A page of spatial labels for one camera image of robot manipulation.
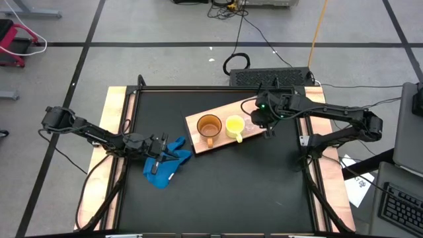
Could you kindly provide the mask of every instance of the wooden tray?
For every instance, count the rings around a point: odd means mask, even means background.
[[[247,114],[245,114],[242,110],[241,110],[241,103],[244,100],[240,100],[238,102],[233,102],[231,104],[226,104],[225,106],[220,106],[218,108],[214,108],[211,110],[207,110],[204,112],[200,112],[191,116],[187,116],[185,117],[186,120],[186,124],[188,125],[188,131],[189,134],[191,136],[191,141],[192,141],[192,145],[194,146],[194,151],[195,153],[199,154],[211,149],[215,149],[218,148],[222,145],[227,145],[229,143],[233,143],[236,142],[236,139],[233,138],[229,138],[226,136],[226,118],[228,118],[229,116],[232,115],[239,115],[242,118],[244,118],[245,121],[245,128],[244,131],[242,132],[243,138],[249,138],[251,136],[255,136],[257,134],[261,134],[264,130],[266,129],[261,129],[258,126],[254,125],[251,122],[251,117]],[[243,108],[246,112],[251,113],[253,110],[256,110],[257,107],[255,105],[255,100],[250,100],[246,103],[244,103]],[[200,133],[197,130],[197,122],[198,120],[207,114],[213,114],[215,116],[217,116],[218,118],[220,118],[220,120],[222,121],[222,130],[220,131],[219,137],[213,141],[213,148],[209,148],[207,146],[207,142],[201,138]]]

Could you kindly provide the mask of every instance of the computer keyboard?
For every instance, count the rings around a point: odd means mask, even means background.
[[[386,182],[384,188],[390,194],[382,195],[379,217],[423,237],[423,198],[390,182]]]

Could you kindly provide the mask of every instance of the blue cloth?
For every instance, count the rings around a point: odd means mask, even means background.
[[[179,149],[185,143],[185,137],[179,137],[175,142],[169,143],[167,149],[172,151],[175,155],[178,155],[178,160],[166,161],[164,163],[159,163],[157,167],[157,172],[155,175],[151,174],[151,169],[153,168],[156,160],[153,158],[147,158],[144,164],[143,175],[147,180],[152,183],[157,188],[166,188],[169,184],[169,177],[175,173],[179,165],[185,162],[191,157],[191,151]]]

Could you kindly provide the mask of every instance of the white paper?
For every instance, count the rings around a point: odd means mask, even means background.
[[[344,157],[345,158],[342,159],[342,162],[344,162],[346,166],[350,166],[356,163],[353,159],[347,159],[350,158],[348,155],[345,155]],[[373,180],[375,179],[375,177],[373,177],[373,175],[369,173],[363,174],[362,176],[371,182],[373,182]],[[348,199],[355,207],[358,208],[360,206],[370,186],[371,184],[361,177],[355,177],[345,181]]]

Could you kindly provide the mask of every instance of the wooden frame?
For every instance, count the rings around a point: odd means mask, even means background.
[[[321,87],[306,87],[306,96],[315,102],[325,102],[325,96]],[[126,95],[126,87],[109,87],[102,117],[100,121],[100,127],[110,132],[118,133],[119,125],[122,117],[123,106]],[[126,118],[132,117],[134,107],[135,94],[130,96],[128,102],[128,110]],[[307,134],[306,123],[304,119],[300,120],[303,134]],[[332,132],[332,126],[330,125],[329,119],[323,118],[311,118],[311,125],[313,133],[316,134],[329,134]],[[338,159],[338,152],[335,148],[328,148],[324,151],[324,155],[333,159]],[[90,170],[105,156],[103,148],[94,148],[93,155],[91,157]],[[338,163],[331,161],[330,159],[321,159],[319,161],[321,175],[323,178],[323,186],[325,188],[326,198],[329,204],[333,207],[338,216],[342,221],[352,230],[355,230],[354,220],[352,218],[350,203],[345,189],[344,178],[342,176],[342,170]],[[85,187],[84,198],[81,203],[78,218],[81,226],[84,226],[90,218],[95,214],[98,207],[105,199],[110,172],[112,168],[112,158],[109,158],[104,162],[91,176]],[[117,179],[122,168],[122,159],[120,159],[117,169]],[[314,171],[313,164],[310,165],[310,170]],[[319,224],[319,230],[325,231],[325,220],[323,217],[322,207],[319,201],[315,198],[315,207],[317,213],[317,222]],[[114,223],[114,214],[116,212],[116,198],[112,202],[108,210],[108,219],[106,223],[106,229],[112,229]],[[333,231],[337,231],[336,227],[332,224]]]

